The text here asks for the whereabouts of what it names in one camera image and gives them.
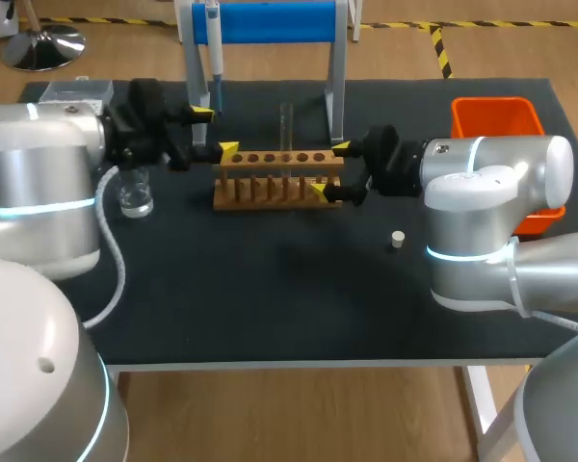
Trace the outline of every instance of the blue cylinder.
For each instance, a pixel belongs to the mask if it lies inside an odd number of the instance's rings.
[[[193,4],[195,44],[207,45],[205,5]],[[334,2],[221,4],[223,43],[334,42]]]

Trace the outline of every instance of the chrome stand base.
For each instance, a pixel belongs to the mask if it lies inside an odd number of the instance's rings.
[[[2,49],[2,61],[20,70],[49,70],[77,59],[86,48],[86,38],[74,27],[52,24],[12,37]]]

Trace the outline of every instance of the white cable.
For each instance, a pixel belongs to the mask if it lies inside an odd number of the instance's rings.
[[[95,195],[96,217],[98,218],[98,225],[100,226],[100,231],[105,238],[105,241],[107,241],[109,250],[114,256],[114,260],[116,262],[116,270],[118,271],[118,283],[116,285],[114,296],[112,296],[112,299],[109,300],[107,306],[103,308],[103,311],[84,322],[84,327],[86,329],[90,329],[91,327],[94,327],[97,324],[103,322],[105,318],[107,318],[111,312],[114,311],[114,308],[116,308],[116,305],[118,305],[118,302],[122,297],[122,292],[124,292],[124,284],[126,282],[126,265],[124,265],[122,252],[120,252],[118,243],[116,242],[116,239],[114,238],[114,235],[109,228],[109,224],[107,223],[107,219],[105,218],[105,209],[103,207],[103,194],[105,193],[107,184],[118,173],[118,167],[111,167],[109,170],[107,170],[98,182]]]
[[[567,320],[565,318],[561,318],[560,316],[551,315],[550,313],[544,313],[543,311],[532,311],[531,315],[534,318],[538,318],[542,321],[552,322],[553,324],[557,324],[561,327],[566,327],[571,330],[575,330],[578,332],[578,322]]]

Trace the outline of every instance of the small glass beaker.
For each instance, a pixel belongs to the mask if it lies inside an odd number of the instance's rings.
[[[119,207],[128,218],[142,218],[154,209],[147,168],[139,167],[119,173]]]

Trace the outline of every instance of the wooden peg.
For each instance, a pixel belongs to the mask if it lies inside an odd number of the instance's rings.
[[[300,175],[300,199],[304,199],[306,195],[306,180],[304,175]]]
[[[223,188],[223,193],[227,192],[227,172],[221,170],[221,188]]]
[[[257,196],[257,177],[255,175],[250,176],[250,201],[254,202]]]
[[[272,200],[274,193],[274,176],[268,175],[268,200]]]
[[[240,178],[236,178],[233,180],[233,189],[235,190],[235,201],[240,202]]]
[[[282,175],[282,200],[289,200],[289,175]]]

